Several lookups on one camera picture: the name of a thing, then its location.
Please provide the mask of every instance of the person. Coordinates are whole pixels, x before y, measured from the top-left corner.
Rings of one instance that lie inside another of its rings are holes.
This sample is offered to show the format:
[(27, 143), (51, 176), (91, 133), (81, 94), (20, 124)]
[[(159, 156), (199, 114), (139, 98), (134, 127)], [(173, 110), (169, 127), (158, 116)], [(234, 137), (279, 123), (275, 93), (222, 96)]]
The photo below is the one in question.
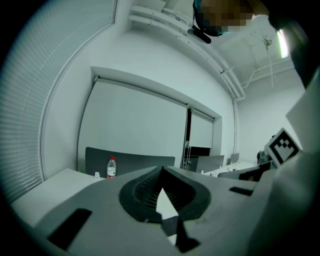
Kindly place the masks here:
[(319, 42), (312, 2), (289, 0), (194, 0), (199, 28), (207, 35), (223, 35), (245, 26), (253, 15), (267, 15), (271, 26), (283, 30), (294, 67), (306, 88), (319, 66)]

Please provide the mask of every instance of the white wall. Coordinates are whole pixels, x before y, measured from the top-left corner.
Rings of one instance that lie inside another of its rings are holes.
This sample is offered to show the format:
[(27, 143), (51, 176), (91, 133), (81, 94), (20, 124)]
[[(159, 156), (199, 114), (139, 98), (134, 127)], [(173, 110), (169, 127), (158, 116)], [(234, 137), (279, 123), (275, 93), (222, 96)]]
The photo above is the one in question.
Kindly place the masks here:
[(258, 152), (265, 148), (267, 142), (282, 127), (301, 146), (286, 114), (304, 91), (296, 73), (275, 80), (273, 89), (270, 77), (249, 85), (245, 90), (246, 99), (238, 103), (240, 126), (238, 147), (241, 161), (256, 163)]
[(193, 61), (179, 46), (165, 41), (156, 28), (154, 33), (140, 30), (124, 33), (130, 27), (131, 1), (118, 1), (116, 24), (76, 55), (54, 89), (41, 135), (46, 178), (64, 168), (77, 169), (80, 125), (92, 86), (91, 66), (144, 77), (200, 102), (217, 113), (214, 117), (222, 117), (221, 149), (217, 152), (226, 155), (225, 161), (233, 153), (233, 105), (227, 92), (198, 60)]
[(91, 66), (94, 59), (106, 58), (112, 43), (127, 29), (132, 3), (118, 0), (115, 24), (85, 45), (69, 63), (50, 97), (41, 134), (41, 161), (44, 178), (65, 168), (77, 169), (80, 125), (92, 89)]
[(117, 40), (107, 59), (96, 59), (93, 64), (156, 81), (216, 112), (222, 117), (220, 154), (226, 161), (234, 143), (232, 100), (212, 76), (214, 71), (209, 73), (178, 48), (161, 33), (131, 29)]

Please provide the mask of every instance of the computer monitor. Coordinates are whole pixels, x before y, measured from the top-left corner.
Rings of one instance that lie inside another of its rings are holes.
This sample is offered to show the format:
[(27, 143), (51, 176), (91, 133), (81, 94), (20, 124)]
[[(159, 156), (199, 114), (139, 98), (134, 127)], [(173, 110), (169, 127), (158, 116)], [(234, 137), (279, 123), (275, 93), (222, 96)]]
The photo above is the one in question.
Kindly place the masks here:
[(239, 160), (239, 154), (232, 154), (230, 158), (230, 164), (236, 163)]
[(224, 155), (212, 155), (212, 156), (199, 156), (196, 166), (196, 173), (201, 173), (203, 170), (205, 173), (217, 170), (224, 164)]

